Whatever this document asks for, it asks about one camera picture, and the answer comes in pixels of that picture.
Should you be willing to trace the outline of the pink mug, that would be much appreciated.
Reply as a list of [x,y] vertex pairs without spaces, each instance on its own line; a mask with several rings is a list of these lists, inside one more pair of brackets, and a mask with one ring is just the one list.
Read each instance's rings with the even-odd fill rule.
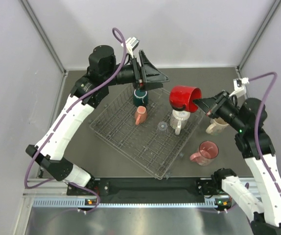
[[190,160],[201,166],[209,165],[219,154],[218,146],[211,141],[202,142],[197,151],[190,156]]

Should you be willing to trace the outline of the small orange mug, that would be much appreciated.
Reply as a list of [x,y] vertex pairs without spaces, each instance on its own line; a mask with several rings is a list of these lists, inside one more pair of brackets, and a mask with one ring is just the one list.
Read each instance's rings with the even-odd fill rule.
[[135,112],[135,124],[140,125],[147,119],[147,109],[144,106],[139,106]]

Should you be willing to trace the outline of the dark green mug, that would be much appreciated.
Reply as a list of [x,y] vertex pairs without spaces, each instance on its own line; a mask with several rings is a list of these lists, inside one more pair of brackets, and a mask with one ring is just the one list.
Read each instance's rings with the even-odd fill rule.
[[148,104],[148,92],[147,91],[134,90],[133,104],[136,107],[139,107],[139,106],[146,107],[147,104]]

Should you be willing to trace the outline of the white floral mug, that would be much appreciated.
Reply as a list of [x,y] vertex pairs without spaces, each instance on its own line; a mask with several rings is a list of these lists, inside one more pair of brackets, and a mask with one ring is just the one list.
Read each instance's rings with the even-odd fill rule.
[[179,135],[181,130],[185,128],[189,118],[189,112],[172,110],[169,124],[174,129],[176,135]]

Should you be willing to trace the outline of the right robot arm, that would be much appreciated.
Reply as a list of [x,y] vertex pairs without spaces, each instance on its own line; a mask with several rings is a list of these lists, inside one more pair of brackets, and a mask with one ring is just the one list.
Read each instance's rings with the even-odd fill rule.
[[237,131],[235,144],[254,177],[260,198],[231,169],[222,168],[212,175],[213,190],[234,199],[247,216],[253,234],[281,235],[281,177],[273,143],[263,129],[265,105],[257,98],[248,98],[238,107],[226,91],[193,103],[208,117],[222,118]]

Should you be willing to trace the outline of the red mug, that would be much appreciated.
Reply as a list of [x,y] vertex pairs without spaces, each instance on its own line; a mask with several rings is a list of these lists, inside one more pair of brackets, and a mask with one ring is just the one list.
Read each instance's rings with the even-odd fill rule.
[[169,95],[169,103],[172,109],[176,111],[186,111],[194,113],[198,106],[193,103],[195,99],[201,99],[202,93],[198,87],[175,86]]

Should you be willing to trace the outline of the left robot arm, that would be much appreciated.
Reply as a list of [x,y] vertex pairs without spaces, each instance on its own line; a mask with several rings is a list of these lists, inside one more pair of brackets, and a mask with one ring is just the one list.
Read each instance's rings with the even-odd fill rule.
[[131,57],[128,64],[124,60],[116,64],[111,46],[97,46],[89,55],[87,72],[76,81],[58,118],[40,141],[26,148],[27,155],[55,180],[76,184],[83,194],[92,193],[94,177],[64,158],[77,129],[109,94],[109,86],[132,84],[136,90],[149,91],[162,88],[168,81],[143,50],[139,51],[139,58]]

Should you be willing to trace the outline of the clear plastic cup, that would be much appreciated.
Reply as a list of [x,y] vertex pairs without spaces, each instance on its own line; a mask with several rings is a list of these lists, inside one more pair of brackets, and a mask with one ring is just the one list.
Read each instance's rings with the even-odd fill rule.
[[161,121],[157,125],[158,131],[166,132],[168,130],[168,124],[164,121]]

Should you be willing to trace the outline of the cream coral pattern mug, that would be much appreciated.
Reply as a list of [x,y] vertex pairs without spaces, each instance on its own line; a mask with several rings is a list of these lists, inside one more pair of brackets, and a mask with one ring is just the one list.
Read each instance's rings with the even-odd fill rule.
[[214,118],[210,120],[210,125],[206,129],[206,133],[215,136],[220,134],[228,126],[229,124],[222,118]]

